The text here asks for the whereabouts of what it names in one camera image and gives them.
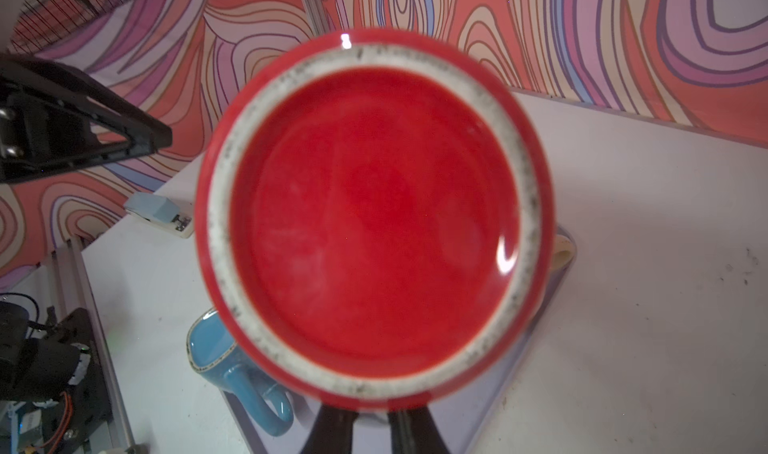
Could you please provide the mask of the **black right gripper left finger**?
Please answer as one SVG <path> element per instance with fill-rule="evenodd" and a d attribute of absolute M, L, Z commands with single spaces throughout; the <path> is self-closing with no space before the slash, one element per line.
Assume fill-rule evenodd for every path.
<path fill-rule="evenodd" d="M 359 413 L 322 404 L 301 454 L 351 454 Z"/>

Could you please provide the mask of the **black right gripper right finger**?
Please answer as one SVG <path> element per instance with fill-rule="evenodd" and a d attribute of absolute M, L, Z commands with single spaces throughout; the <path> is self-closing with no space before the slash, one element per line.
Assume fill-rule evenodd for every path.
<path fill-rule="evenodd" d="M 388 413 L 393 454 L 449 454 L 427 406 Z"/>

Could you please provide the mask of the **red mug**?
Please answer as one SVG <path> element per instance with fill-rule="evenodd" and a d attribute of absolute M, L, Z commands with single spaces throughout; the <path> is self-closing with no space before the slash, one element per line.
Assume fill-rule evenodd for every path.
<path fill-rule="evenodd" d="M 246 84 L 196 217 L 238 345 L 350 410 L 424 405 L 482 374 L 540 306 L 556 228 L 546 156 L 506 86 L 384 28 L 310 40 Z"/>

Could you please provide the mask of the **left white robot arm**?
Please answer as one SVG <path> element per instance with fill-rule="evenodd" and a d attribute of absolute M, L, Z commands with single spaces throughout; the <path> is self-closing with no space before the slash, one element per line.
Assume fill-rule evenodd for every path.
<path fill-rule="evenodd" d="M 78 68 L 21 54 L 1 56 L 1 184 L 150 156 L 172 129 Z M 106 367 L 89 312 L 41 323 L 1 303 L 1 398 L 53 402 L 39 409 L 35 453 L 73 453 L 107 418 Z"/>

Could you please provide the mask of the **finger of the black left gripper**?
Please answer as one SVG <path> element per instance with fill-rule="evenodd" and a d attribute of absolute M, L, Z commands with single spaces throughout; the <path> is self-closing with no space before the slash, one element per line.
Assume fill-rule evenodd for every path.
<path fill-rule="evenodd" d="M 23 183 L 172 144 L 172 129 L 78 68 L 1 56 L 1 181 Z"/>

